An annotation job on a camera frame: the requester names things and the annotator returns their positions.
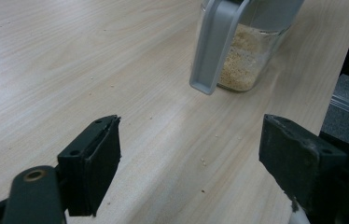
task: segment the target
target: jar of grain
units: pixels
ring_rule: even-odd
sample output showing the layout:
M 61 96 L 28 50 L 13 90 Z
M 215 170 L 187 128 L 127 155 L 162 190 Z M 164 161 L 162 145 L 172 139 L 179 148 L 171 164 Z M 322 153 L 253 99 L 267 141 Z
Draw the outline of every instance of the jar of grain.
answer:
M 189 84 L 249 91 L 278 48 L 303 0 L 202 0 Z

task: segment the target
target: light wood tabletop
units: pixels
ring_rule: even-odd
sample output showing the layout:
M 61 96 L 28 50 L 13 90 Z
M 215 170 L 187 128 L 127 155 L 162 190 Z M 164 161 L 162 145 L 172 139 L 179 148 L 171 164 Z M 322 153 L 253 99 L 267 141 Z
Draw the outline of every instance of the light wood tabletop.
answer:
M 57 164 L 91 122 L 121 117 L 119 169 L 97 217 L 69 223 L 287 223 L 258 161 L 262 118 L 318 133 L 349 48 L 349 1 L 305 0 L 256 87 L 188 84 L 198 0 L 0 1 L 0 200 Z

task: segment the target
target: gray plastic object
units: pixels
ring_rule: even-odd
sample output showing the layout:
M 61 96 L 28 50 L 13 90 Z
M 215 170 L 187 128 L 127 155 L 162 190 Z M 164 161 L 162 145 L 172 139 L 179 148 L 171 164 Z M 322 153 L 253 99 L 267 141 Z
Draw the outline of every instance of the gray plastic object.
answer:
M 209 1 L 189 80 L 191 87 L 208 95 L 215 91 L 230 43 L 248 2 Z
M 189 85 L 212 94 L 237 24 L 261 31 L 282 31 L 294 21 L 303 0 L 203 0 L 207 3 Z

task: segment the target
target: wooden table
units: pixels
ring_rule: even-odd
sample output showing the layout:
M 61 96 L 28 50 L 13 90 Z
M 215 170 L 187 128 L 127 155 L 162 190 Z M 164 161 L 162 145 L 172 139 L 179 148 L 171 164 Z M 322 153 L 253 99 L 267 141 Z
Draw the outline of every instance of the wooden table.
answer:
M 255 89 L 188 84 L 198 0 L 0 1 L 0 200 L 12 178 L 117 114 L 122 159 L 97 217 L 287 223 L 258 161 L 263 114 L 318 133 L 349 47 L 349 1 L 305 0 Z

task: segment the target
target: gray plastic handle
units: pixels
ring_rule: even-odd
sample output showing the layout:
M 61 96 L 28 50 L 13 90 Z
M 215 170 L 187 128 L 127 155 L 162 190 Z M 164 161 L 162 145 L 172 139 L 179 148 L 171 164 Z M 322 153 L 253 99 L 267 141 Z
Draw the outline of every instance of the gray plastic handle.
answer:
M 249 0 L 210 0 L 202 19 L 189 85 L 205 94 L 216 89 L 239 19 Z

